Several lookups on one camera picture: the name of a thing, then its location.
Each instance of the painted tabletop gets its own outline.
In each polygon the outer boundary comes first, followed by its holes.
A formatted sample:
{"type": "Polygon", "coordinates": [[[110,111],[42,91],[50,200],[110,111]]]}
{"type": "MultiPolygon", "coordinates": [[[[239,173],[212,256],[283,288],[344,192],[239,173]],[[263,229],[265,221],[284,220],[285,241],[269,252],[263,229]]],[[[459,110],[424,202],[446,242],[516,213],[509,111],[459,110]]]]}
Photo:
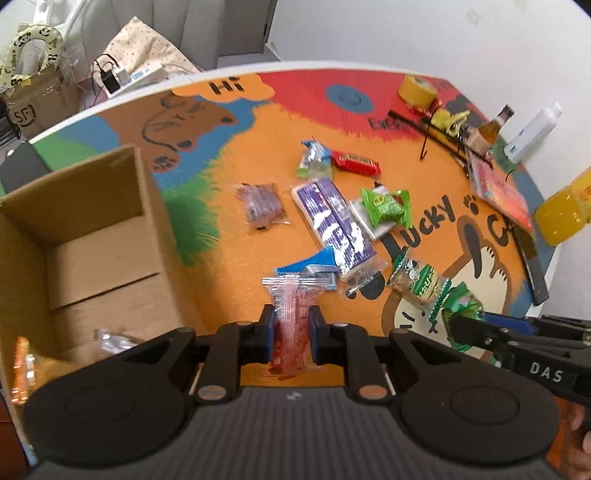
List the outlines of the painted tabletop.
{"type": "MultiPolygon", "coordinates": [[[[261,278],[319,250],[290,196],[290,189],[302,182],[295,175],[305,152],[301,141],[310,138],[379,161],[380,181],[389,190],[410,191],[414,226],[397,227],[375,244],[383,259],[390,261],[402,248],[412,247],[413,256],[455,284],[465,281],[486,310],[524,315],[531,293],[502,216],[472,195],[448,152],[428,142],[421,161],[423,137],[388,118],[393,109],[416,119],[397,95],[403,78],[403,73],[346,68],[225,76],[69,122],[35,147],[54,170],[119,145],[141,149],[164,197],[202,321],[212,332],[226,322],[257,320],[269,302],[261,278]],[[291,223],[250,230],[244,204],[236,198],[241,183],[275,183],[291,223]]],[[[469,108],[475,126],[486,120],[450,82],[425,78],[448,110],[469,108]]],[[[495,169],[509,171],[513,165],[502,149],[495,153],[495,169]]],[[[523,168],[509,181],[531,211],[543,201],[523,168]]],[[[361,188],[371,188],[373,179],[337,171],[335,183],[349,200],[359,197],[361,188]]],[[[553,250],[547,245],[538,249],[546,270],[553,250]]],[[[444,329],[429,332],[428,312],[385,287],[383,277],[354,299],[325,293],[319,305],[328,322],[356,323],[371,335],[396,325],[447,341],[444,329]]],[[[246,370],[248,382],[275,382],[264,367],[246,370]]],[[[319,369],[295,383],[339,383],[335,372],[319,369]]]]}

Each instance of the yellow tape roll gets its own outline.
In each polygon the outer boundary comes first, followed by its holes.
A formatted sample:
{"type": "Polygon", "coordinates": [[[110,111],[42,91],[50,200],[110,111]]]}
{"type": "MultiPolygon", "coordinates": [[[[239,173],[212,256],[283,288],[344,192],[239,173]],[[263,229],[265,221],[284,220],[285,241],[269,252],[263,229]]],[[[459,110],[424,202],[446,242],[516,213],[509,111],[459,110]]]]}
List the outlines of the yellow tape roll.
{"type": "Polygon", "coordinates": [[[410,106],[427,110],[437,97],[437,89],[419,77],[406,75],[398,89],[398,95],[410,106]]]}

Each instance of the human hand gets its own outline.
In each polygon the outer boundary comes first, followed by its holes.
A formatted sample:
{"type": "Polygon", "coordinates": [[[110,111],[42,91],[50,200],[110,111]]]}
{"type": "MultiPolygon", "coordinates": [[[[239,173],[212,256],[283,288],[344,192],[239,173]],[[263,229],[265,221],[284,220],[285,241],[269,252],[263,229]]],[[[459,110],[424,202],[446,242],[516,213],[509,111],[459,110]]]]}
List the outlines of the human hand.
{"type": "Polygon", "coordinates": [[[569,480],[591,480],[591,432],[582,430],[584,419],[585,407],[569,403],[560,462],[560,470],[569,480]]]}

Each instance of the yellow juice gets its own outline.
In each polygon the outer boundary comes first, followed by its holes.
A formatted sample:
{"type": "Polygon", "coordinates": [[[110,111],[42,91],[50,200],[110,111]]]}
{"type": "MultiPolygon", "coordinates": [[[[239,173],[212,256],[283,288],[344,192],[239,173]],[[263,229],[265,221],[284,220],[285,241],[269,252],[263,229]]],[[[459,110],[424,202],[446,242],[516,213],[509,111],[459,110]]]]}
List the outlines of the yellow juice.
{"type": "Polygon", "coordinates": [[[582,230],[591,220],[591,168],[540,205],[534,217],[550,245],[582,230]]]}

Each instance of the gray door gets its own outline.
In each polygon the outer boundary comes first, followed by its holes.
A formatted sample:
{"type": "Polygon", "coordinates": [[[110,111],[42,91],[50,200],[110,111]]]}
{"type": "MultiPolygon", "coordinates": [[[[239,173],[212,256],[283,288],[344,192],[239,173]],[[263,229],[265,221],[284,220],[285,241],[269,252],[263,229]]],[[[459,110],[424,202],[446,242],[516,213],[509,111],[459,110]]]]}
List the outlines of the gray door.
{"type": "Polygon", "coordinates": [[[273,0],[226,0],[220,55],[261,53],[272,4],[273,0]]]}

